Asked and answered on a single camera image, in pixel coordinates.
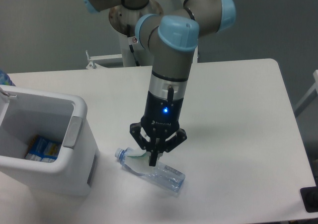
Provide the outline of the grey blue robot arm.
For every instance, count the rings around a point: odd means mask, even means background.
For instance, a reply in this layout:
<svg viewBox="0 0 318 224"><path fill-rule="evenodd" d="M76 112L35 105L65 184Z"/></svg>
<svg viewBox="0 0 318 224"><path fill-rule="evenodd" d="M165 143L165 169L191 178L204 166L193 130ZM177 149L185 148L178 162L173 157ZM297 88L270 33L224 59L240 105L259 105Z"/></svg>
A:
<svg viewBox="0 0 318 224"><path fill-rule="evenodd" d="M138 12L125 31L154 58L145 112L130 125L130 134L155 166L187 138L179 116L198 39L231 27L236 20L233 0L182 0L182 9L168 15L145 13L150 0L83 0L90 12L122 6Z"/></svg>

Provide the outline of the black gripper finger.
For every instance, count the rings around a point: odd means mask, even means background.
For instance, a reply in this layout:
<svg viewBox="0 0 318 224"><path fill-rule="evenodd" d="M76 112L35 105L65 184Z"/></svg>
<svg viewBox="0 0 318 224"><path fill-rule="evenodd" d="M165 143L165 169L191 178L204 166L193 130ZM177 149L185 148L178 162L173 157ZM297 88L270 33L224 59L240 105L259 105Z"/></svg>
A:
<svg viewBox="0 0 318 224"><path fill-rule="evenodd" d="M130 125L130 134L136 141L136 143L139 145L139 147L150 153L149 154L149 166L156 166L157 159L158 159L158 147L156 145L156 138L150 138L149 141L147 141L141 134L141 123L133 123Z"/></svg>
<svg viewBox="0 0 318 224"><path fill-rule="evenodd" d="M186 139L186 131L182 128L178 129L171 138L164 139L159 142L159 153L171 152Z"/></svg>

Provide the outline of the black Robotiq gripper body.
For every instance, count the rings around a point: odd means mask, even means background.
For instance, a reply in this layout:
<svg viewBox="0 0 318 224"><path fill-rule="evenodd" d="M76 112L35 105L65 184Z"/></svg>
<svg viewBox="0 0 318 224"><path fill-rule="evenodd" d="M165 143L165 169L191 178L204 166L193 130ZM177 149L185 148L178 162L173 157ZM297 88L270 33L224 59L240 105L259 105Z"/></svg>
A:
<svg viewBox="0 0 318 224"><path fill-rule="evenodd" d="M171 138L180 129L179 117L183 100L169 101L148 92L141 126L149 138L156 138L158 149L161 140Z"/></svg>

